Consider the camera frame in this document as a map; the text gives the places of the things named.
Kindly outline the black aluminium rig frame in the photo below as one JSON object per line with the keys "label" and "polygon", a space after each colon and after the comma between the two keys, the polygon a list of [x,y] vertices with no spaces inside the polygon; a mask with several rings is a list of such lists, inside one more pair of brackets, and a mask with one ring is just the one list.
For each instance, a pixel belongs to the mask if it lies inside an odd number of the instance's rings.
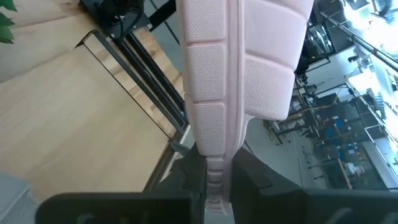
{"label": "black aluminium rig frame", "polygon": [[156,107],[182,134],[188,125],[183,99],[165,73],[155,63],[155,60],[152,59],[150,53],[133,34],[133,28],[137,26],[144,14],[144,0],[118,0],[118,3],[123,12],[135,16],[132,22],[119,22],[121,26],[119,48],[144,81],[144,86],[149,89],[149,96],[154,97],[153,102]]}

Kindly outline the wooden shelf with black legs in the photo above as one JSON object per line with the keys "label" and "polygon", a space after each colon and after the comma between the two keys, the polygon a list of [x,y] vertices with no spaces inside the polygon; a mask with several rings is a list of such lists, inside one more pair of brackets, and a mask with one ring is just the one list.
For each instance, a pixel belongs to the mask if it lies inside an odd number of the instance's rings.
{"label": "wooden shelf with black legs", "polygon": [[0,190],[141,191],[176,129],[91,34],[0,84]]}

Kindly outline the artificial plant in black pot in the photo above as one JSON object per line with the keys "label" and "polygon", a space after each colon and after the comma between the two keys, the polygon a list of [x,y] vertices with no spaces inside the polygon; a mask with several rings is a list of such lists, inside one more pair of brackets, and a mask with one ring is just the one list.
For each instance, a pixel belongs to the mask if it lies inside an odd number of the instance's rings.
{"label": "artificial plant in black pot", "polygon": [[[13,0],[0,0],[0,8],[5,8],[8,11],[17,12]],[[15,23],[0,11],[0,43],[13,44],[14,36],[11,32],[11,26]]]}

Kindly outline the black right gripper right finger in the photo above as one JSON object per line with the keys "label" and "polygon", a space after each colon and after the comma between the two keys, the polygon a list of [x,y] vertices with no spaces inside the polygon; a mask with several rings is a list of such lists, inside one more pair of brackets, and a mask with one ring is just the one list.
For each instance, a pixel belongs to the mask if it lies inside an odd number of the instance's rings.
{"label": "black right gripper right finger", "polygon": [[256,156],[233,159],[231,206],[235,224],[303,224],[303,191]]}

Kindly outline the background storage racks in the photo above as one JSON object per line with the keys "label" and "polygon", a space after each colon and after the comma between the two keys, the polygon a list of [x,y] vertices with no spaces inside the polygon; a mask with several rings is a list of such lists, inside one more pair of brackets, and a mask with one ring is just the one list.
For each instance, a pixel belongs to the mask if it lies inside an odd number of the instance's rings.
{"label": "background storage racks", "polygon": [[398,191],[398,0],[315,0],[288,118],[317,187]]}

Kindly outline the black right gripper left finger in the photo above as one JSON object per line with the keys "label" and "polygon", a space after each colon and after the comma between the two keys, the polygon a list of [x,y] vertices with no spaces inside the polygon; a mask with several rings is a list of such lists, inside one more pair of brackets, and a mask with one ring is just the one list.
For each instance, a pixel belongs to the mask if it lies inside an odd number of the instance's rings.
{"label": "black right gripper left finger", "polygon": [[168,176],[154,188],[154,193],[164,198],[194,199],[205,194],[206,159],[195,143],[183,150],[182,158],[174,160]]}

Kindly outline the pink slide sandal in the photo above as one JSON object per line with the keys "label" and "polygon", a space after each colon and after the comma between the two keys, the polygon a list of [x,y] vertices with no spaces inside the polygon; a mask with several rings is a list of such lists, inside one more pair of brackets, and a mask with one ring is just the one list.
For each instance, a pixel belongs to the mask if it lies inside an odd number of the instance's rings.
{"label": "pink slide sandal", "polygon": [[288,117],[314,0],[176,0],[184,100],[206,158],[206,206],[230,214],[231,163],[250,119]]}

